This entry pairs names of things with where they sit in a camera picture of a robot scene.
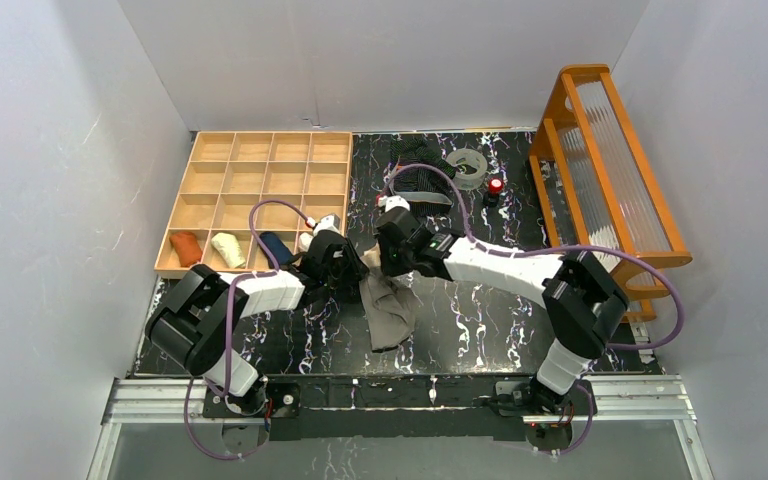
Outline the grey beige underwear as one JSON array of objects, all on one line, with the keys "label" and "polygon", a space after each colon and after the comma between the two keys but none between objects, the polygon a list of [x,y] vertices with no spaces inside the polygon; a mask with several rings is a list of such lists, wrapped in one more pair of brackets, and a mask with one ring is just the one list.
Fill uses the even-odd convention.
[{"label": "grey beige underwear", "polygon": [[383,273],[379,246],[366,250],[361,261],[368,269],[359,291],[371,349],[393,350],[414,333],[421,302],[411,288]]}]

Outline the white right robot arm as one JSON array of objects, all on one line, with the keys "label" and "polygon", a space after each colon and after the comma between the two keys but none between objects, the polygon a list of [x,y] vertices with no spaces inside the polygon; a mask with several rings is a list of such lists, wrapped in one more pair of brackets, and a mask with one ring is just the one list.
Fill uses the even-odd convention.
[{"label": "white right robot arm", "polygon": [[418,272],[483,284],[546,311],[554,340],[537,373],[501,387],[484,402],[501,416],[562,413],[570,391],[605,353],[630,303],[590,251],[539,254],[471,240],[451,229],[431,232],[405,207],[379,218],[375,238],[387,276]]}]

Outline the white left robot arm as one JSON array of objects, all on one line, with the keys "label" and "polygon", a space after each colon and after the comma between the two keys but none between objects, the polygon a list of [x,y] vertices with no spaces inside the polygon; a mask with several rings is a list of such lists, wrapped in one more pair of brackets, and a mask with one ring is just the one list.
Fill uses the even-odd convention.
[{"label": "white left robot arm", "polygon": [[353,300],[369,270],[353,244],[334,231],[311,236],[307,246],[273,270],[227,276],[192,266],[148,319],[149,343],[221,397],[245,397],[261,375],[233,348],[245,317],[295,311],[320,300]]}]

